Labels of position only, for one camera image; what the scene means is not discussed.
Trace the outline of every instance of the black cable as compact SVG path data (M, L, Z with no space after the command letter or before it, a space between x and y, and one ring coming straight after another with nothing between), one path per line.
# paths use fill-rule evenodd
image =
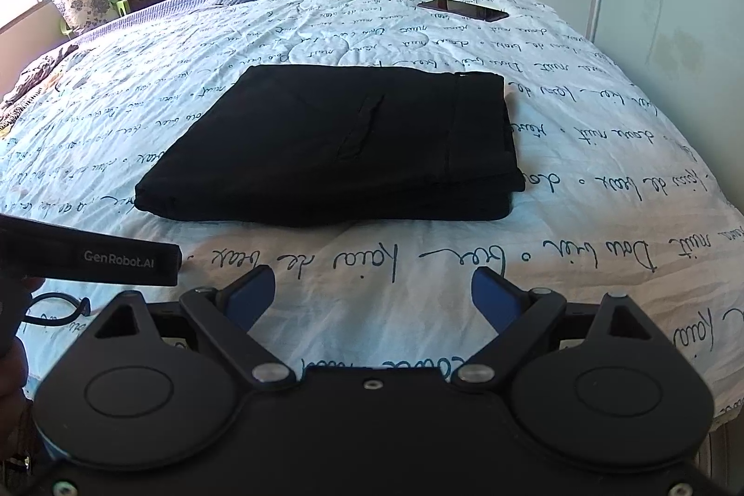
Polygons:
M66 301L67 303L70 303L71 305L73 305L75 307L75 311L66 317L57 318L57 320L53 320L51 318L34 317L34 316L27 315L23 319L23 321L26 324L34 324L37 326L53 326L53 327L54 326L65 326L67 324L74 322L80 316L88 317L91 314L90 299L86 297L86 298L83 298L82 300L79 300L65 293L40 294L31 300L31 305L29 305L29 309L33 307L34 305L36 305L36 303L38 303L39 301L44 301L46 299L62 299L63 301Z

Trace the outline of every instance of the white bedsheet with handwriting print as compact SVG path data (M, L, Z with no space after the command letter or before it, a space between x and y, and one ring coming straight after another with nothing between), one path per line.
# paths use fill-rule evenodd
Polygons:
M0 142L3 212L176 242L180 284L141 288L150 301L272 266L276 300L251 334L297 372L426 365L449 375L495 336L470 298L472 272L488 265L574 301L632 295L708 381L717 411L742 402L744 221L697 152L550 8L462 0L510 14L486 23L421 1L262 0L96 40ZM177 223L134 209L143 174L249 66L285 63L502 74L527 191L508 218L480 223L293 230ZM90 297L96 310L121 290L46 289ZM24 326L32 376L44 376L85 325Z

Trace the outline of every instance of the screw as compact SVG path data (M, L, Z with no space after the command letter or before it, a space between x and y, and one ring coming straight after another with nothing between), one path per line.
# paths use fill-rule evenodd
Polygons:
M278 383L289 376L289 368L284 364L261 364L253 369L253 378L261 383Z
M678 483L669 491L669 496L693 496L693 486L689 483Z
M496 373L491 366L485 364L468 364L461 366L458 370L458 376L461 381L466 383L487 383L496 376Z
M68 481L58 481L51 489L53 496L77 496L77 488Z

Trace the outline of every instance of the green plastic chair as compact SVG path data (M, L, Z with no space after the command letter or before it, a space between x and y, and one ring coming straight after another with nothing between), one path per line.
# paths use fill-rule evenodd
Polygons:
M129 1L127 0L109 0L111 2L111 7L116 9L116 12L119 14L119 18L123 18L125 15L129 15L132 13L132 9L129 7ZM65 22L65 18L60 19L60 30L62 31L62 34L68 38L68 40L72 40L75 38L75 30L70 28L67 22Z

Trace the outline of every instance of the phone screen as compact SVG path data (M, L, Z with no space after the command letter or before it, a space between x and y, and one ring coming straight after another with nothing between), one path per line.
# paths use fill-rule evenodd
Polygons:
M425 3L419 3L418 7L434 9L438 12L447 12L451 14L462 15L465 18L484 20L486 22L496 22L497 20L503 20L504 18L509 17L509 14L507 14L507 12L501 12L498 9L481 7L480 5L472 5L470 3L463 3L462 1L453 0L426 1Z

